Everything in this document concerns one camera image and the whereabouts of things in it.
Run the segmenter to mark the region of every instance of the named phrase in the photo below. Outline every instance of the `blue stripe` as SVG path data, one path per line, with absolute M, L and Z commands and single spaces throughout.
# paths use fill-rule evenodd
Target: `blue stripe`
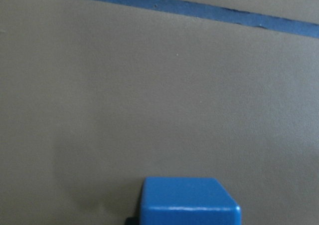
M 184 0 L 100 1 L 319 38 L 319 24 L 250 13 L 208 4 Z

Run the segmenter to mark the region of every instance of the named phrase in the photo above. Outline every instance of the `blue line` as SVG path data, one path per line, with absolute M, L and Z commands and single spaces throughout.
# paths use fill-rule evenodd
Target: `blue line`
M 319 24 L 250 13 L 184 0 L 99 0 L 319 38 Z

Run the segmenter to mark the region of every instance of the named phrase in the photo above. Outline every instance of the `block's top surface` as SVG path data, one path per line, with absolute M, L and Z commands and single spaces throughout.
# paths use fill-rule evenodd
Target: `block's top surface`
M 152 210 L 240 210 L 222 185 L 212 178 L 163 178 L 145 180 L 142 207 Z

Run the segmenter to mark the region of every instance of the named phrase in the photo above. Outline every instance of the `blue cube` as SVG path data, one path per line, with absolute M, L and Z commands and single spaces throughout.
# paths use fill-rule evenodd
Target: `blue cube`
M 211 178 L 148 177 L 140 225 L 240 225 L 238 204 Z

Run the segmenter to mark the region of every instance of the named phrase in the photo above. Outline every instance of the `blue block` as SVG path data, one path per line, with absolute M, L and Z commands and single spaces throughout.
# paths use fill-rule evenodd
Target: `blue block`
M 148 177 L 140 225 L 240 225 L 241 212 L 216 179 Z

